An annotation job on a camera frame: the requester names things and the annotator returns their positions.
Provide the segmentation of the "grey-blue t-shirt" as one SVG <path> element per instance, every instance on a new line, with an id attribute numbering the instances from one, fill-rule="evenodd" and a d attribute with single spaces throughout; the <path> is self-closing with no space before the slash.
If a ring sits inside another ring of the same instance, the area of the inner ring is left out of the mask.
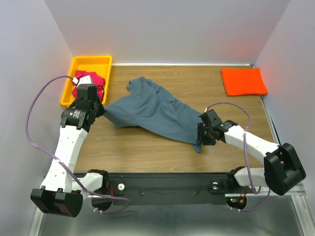
<path id="1" fill-rule="evenodd" d="M 129 95 L 104 106 L 104 116 L 118 128 L 139 126 L 157 135 L 192 145 L 197 143 L 200 112 L 176 99 L 150 79 L 139 77 L 129 82 Z"/>

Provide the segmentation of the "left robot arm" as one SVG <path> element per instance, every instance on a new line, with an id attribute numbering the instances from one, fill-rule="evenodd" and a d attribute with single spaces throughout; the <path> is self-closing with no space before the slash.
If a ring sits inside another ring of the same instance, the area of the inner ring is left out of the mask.
<path id="1" fill-rule="evenodd" d="M 91 125 L 104 114 L 94 84 L 77 87 L 77 98 L 62 113 L 59 142 L 50 169 L 39 189 L 33 189 L 31 200 L 46 214 L 76 217 L 91 191 L 109 188 L 108 173 L 92 169 L 78 184 L 73 171 L 78 154 Z"/>

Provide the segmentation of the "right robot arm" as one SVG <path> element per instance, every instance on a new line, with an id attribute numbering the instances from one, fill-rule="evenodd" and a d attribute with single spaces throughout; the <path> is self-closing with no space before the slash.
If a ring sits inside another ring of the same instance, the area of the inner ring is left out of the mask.
<path id="1" fill-rule="evenodd" d="M 279 145 L 247 132 L 237 123 L 222 121 L 211 109 L 200 115 L 197 142 L 212 145 L 222 141 L 251 155 L 261 168 L 238 167 L 228 174 L 228 181 L 236 186 L 268 187 L 278 195 L 284 195 L 306 178 L 306 172 L 295 148 L 284 143 Z"/>

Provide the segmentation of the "magenta t-shirt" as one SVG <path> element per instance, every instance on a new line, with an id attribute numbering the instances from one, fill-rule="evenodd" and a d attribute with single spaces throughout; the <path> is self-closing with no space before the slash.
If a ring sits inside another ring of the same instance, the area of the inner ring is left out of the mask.
<path id="1" fill-rule="evenodd" d="M 77 85 L 79 85 L 80 80 L 84 77 L 89 76 L 92 80 L 92 83 L 97 86 L 97 94 L 100 98 L 100 101 L 102 102 L 104 99 L 104 86 L 106 84 L 106 81 L 101 76 L 97 75 L 96 72 L 87 72 L 83 70 L 77 70 L 75 77 L 72 79 L 73 85 L 75 85 L 75 88 L 72 91 L 72 95 L 74 98 L 77 98 Z"/>

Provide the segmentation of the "yellow plastic bin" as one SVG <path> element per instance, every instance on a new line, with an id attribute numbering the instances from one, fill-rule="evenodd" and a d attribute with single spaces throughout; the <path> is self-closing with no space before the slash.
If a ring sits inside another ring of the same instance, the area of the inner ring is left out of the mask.
<path id="1" fill-rule="evenodd" d="M 75 77 L 76 71 L 87 71 L 95 72 L 98 76 L 105 80 L 103 86 L 104 98 L 102 104 L 106 104 L 107 91 L 109 87 L 110 73 L 112 68 L 112 57 L 111 56 L 76 56 L 73 58 L 68 75 Z M 75 99 L 72 94 L 75 85 L 70 79 L 66 80 L 62 97 L 61 105 L 68 107 Z"/>

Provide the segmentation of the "folded orange t-shirt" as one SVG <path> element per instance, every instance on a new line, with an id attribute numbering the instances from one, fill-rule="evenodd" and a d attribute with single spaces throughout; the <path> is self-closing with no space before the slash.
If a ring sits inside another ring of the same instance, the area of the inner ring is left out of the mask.
<path id="1" fill-rule="evenodd" d="M 259 68 L 223 68 L 221 75 L 227 96 L 268 94 Z"/>

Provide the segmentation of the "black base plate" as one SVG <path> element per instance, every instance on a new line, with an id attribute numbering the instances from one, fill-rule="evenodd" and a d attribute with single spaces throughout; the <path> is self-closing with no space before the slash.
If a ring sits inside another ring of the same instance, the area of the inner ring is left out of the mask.
<path id="1" fill-rule="evenodd" d="M 228 180 L 228 173 L 109 173 L 106 186 L 132 206 L 225 205 L 226 196 L 251 193 Z"/>

